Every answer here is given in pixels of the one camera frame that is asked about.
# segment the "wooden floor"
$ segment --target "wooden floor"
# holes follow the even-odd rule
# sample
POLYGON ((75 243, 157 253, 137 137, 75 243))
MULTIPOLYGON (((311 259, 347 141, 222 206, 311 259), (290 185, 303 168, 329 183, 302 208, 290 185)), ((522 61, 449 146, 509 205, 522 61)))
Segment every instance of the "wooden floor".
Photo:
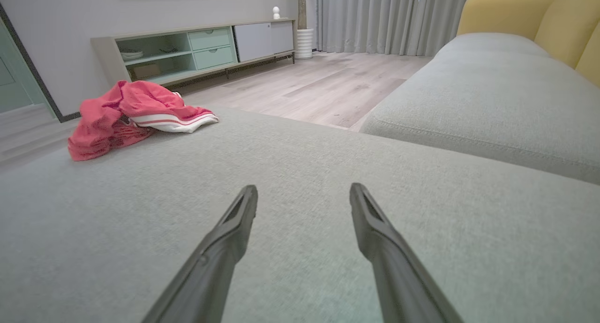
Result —
MULTIPOLYGON (((317 53, 170 87, 187 105, 208 103, 358 131, 364 117, 431 57, 317 53)), ((67 145, 78 120, 64 124, 43 105, 0 114, 0 173, 67 145)))
POLYGON ((358 131, 364 117, 431 57, 317 53, 204 80, 180 92, 187 105, 249 112, 358 131))

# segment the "plant pot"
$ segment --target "plant pot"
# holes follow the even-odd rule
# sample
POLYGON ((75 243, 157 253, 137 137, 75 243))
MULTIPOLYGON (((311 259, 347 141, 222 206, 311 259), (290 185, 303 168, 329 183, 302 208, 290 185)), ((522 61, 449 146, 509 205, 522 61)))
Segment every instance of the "plant pot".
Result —
POLYGON ((297 60, 309 60, 313 57, 313 31, 314 29, 296 30, 297 60))

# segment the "door frame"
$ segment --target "door frame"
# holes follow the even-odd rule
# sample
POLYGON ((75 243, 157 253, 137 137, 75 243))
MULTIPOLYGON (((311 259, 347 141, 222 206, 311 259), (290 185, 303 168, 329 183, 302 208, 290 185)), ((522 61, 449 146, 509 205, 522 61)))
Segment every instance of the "door frame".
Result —
POLYGON ((15 27, 13 27, 13 24, 10 22, 8 15, 6 14, 6 11, 4 11, 4 7, 2 6, 2 3, 0 3, 0 18, 4 22, 4 25, 6 26, 8 33, 12 37, 13 42, 15 42, 15 45, 17 45, 17 49, 19 49, 19 52, 21 53, 23 60, 27 64, 27 67, 30 69, 31 74, 34 76, 34 79, 36 80, 39 88, 41 89, 41 92, 45 96, 45 99, 47 100, 49 107, 54 112, 54 115, 56 116, 56 118, 58 118, 58 121, 66 122, 66 121, 81 117, 81 114, 79 112, 67 114, 66 116, 64 116, 64 115, 62 115, 62 113, 60 113, 60 110, 58 109, 56 102, 54 102, 54 99, 52 98, 50 91, 48 91, 48 88, 45 86, 43 80, 39 76, 39 72, 36 69, 36 65, 34 65, 29 54, 27 54, 27 50, 23 46, 23 43, 21 42, 19 35, 17 35, 17 32, 15 31, 15 27))

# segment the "door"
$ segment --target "door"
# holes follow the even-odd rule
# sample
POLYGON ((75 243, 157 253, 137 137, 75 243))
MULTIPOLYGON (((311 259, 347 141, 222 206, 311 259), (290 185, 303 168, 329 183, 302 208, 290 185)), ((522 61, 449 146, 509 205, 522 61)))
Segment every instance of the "door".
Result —
POLYGON ((273 55, 270 23, 236 25, 234 30, 240 62, 273 55))
POLYGON ((47 104, 36 78, 1 19, 0 24, 0 113, 27 105, 47 104))
POLYGON ((273 22, 270 25, 270 43, 273 53, 292 51, 294 49, 292 22, 273 22))

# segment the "yellow armrest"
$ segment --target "yellow armrest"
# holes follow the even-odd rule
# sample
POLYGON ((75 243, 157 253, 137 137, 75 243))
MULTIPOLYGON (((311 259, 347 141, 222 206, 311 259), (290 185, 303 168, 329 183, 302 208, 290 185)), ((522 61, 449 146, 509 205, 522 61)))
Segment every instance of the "yellow armrest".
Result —
POLYGON ((457 35, 502 32, 533 41, 552 2, 554 0, 467 0, 457 35))

